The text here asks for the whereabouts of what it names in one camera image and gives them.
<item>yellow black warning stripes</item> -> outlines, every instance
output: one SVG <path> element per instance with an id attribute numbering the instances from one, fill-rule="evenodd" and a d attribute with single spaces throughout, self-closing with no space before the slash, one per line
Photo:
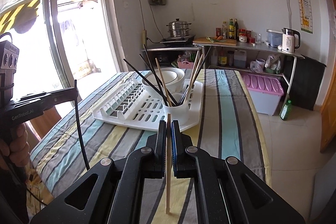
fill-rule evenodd
<path id="1" fill-rule="evenodd" d="M 14 24 L 14 19 L 23 7 L 33 7 L 38 9 L 41 0 L 24 0 L 0 14 L 0 34 L 8 32 Z"/>

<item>chopstick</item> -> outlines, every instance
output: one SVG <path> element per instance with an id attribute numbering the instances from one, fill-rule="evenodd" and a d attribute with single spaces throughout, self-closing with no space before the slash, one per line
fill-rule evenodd
<path id="1" fill-rule="evenodd" d="M 166 214 L 170 213 L 170 181 L 171 181 L 171 117 L 167 114 L 167 142 L 166 142 Z"/>
<path id="2" fill-rule="evenodd" d="M 200 65 L 200 67 L 199 67 L 199 69 L 198 69 L 198 71 L 197 71 L 197 73 L 196 73 L 196 78 L 195 78 L 195 80 L 197 79 L 199 73 L 201 72 L 201 69 L 202 69 L 202 67 L 203 67 L 203 65 L 204 65 L 204 63 L 205 63 L 205 60 L 207 59 L 208 54 L 210 53 L 211 47 L 212 47 L 212 46 L 210 46 L 210 48 L 209 48 L 207 54 L 205 55 L 205 57 L 204 57 L 204 59 L 203 59 L 202 64 Z M 188 89 L 186 89 L 185 92 L 183 93 L 183 96 L 182 96 L 182 98 L 179 100 L 178 105 L 181 105 L 182 102 L 184 101 L 184 98 L 185 98 L 185 96 L 186 96 L 187 91 L 188 91 Z"/>
<path id="3" fill-rule="evenodd" d="M 139 54 L 140 55 L 140 57 L 141 57 L 141 59 L 143 60 L 143 62 L 146 64 L 146 66 L 148 67 L 148 68 L 150 68 L 151 69 L 151 67 L 147 64 L 147 62 L 146 62 L 146 60 L 143 58 L 143 56 L 141 55 L 141 54 Z M 178 102 L 176 101 L 176 99 L 172 96 L 172 94 L 170 93 L 170 91 L 169 90 L 167 90 L 168 91 L 168 94 L 169 94 L 169 97 L 170 97 L 170 99 L 173 101 L 173 103 L 174 103 L 174 106 L 178 106 L 179 104 L 178 104 Z"/>
<path id="4" fill-rule="evenodd" d="M 163 91 L 162 91 L 162 88 L 161 88 L 160 83 L 159 83 L 159 78 L 158 78 L 158 76 L 157 76 L 156 73 L 155 73 L 155 70 L 154 70 L 154 68 L 153 68 L 153 65 L 152 65 L 151 60 L 149 59 L 146 45 L 143 44 L 143 47 L 144 47 L 144 49 L 145 49 L 145 52 L 146 52 L 146 55 L 147 55 L 147 58 L 148 58 L 148 62 L 149 62 L 149 65 L 150 65 L 150 69 L 151 69 L 151 71 L 152 71 L 152 73 L 153 73 L 153 75 L 154 75 L 154 77 L 155 77 L 155 80 L 156 80 L 156 83 L 157 83 L 157 85 L 158 85 L 158 87 L 159 87 L 160 93 L 163 95 Z M 162 99 L 163 99 L 163 102 L 165 103 L 165 105 L 168 106 L 167 100 L 164 98 L 164 96 L 162 96 Z"/>
<path id="5" fill-rule="evenodd" d="M 125 58 L 123 59 L 148 85 L 150 85 L 160 96 L 165 97 L 164 94 L 161 94 L 160 91 L 147 80 L 146 77 L 144 77 L 136 68 L 134 68 Z"/>
<path id="6" fill-rule="evenodd" d="M 202 60 L 202 57 L 203 57 L 203 54 L 201 54 L 201 57 L 200 57 L 200 59 L 199 59 L 199 61 L 198 61 L 198 63 L 197 63 L 197 67 L 196 67 L 196 69 L 195 69 L 195 71 L 194 71 L 194 73 L 192 74 L 192 76 L 190 77 L 190 82 L 189 82 L 189 86 L 188 86 L 188 89 L 187 89 L 187 93 L 186 93 L 186 95 L 185 95 L 185 97 L 184 97 L 184 100 L 182 101 L 182 104 L 184 104 L 185 102 L 186 102 L 186 100 L 187 100 L 187 98 L 188 98 L 188 96 L 189 96 L 189 92 L 191 91 L 191 89 L 193 88 L 193 85 L 194 85 L 194 83 L 195 83 L 195 80 L 196 80 L 196 71 L 198 70 L 198 68 L 201 66 L 201 60 Z"/>
<path id="7" fill-rule="evenodd" d="M 165 80 L 163 79 L 163 75 L 162 75 L 162 71 L 161 71 L 161 68 L 160 68 L 158 59 L 155 58 L 155 61 L 156 61 L 157 69 L 159 70 L 159 73 L 160 73 L 160 77 L 161 77 L 161 81 L 162 81 L 162 84 L 163 84 L 163 88 L 164 88 L 165 93 L 166 93 L 166 96 L 167 96 L 168 104 L 169 104 L 169 106 L 171 107 L 171 106 L 172 106 L 172 105 L 171 105 L 171 101 L 170 101 L 170 98 L 169 98 L 169 95 L 168 95 L 168 92 L 167 92 L 167 87 L 166 87 L 166 84 L 165 84 Z"/>

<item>human hand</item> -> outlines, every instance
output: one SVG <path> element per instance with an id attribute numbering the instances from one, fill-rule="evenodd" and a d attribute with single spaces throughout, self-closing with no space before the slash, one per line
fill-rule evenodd
<path id="1" fill-rule="evenodd" d="M 16 127 L 17 138 L 8 146 L 2 139 L 0 139 L 0 150 L 4 156 L 9 156 L 10 160 L 17 167 L 24 167 L 29 162 L 29 144 L 27 143 L 28 133 L 24 123 Z"/>

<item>white dish rack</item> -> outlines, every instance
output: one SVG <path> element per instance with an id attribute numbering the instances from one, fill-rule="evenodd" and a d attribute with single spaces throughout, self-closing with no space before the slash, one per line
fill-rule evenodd
<path id="1" fill-rule="evenodd" d="M 186 79 L 183 91 L 188 83 Z M 189 120 L 180 124 L 181 132 L 199 123 L 202 101 L 203 84 L 195 81 L 188 98 Z M 151 97 L 134 78 L 103 100 L 92 114 L 103 122 L 150 131 L 157 131 L 160 120 L 166 119 L 162 100 Z"/>

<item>utensil holder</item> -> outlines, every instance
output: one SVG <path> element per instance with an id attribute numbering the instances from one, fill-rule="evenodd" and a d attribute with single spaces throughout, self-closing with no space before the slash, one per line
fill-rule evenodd
<path id="1" fill-rule="evenodd" d="M 176 101 L 179 101 L 182 98 L 183 94 L 175 93 L 172 94 L 172 96 L 176 99 Z M 174 106 L 174 107 L 165 106 L 162 101 L 162 106 L 163 111 L 165 113 L 165 117 L 167 116 L 168 113 L 171 114 L 171 121 L 178 120 L 179 124 L 185 124 L 188 121 L 189 119 L 188 101 L 180 106 Z"/>

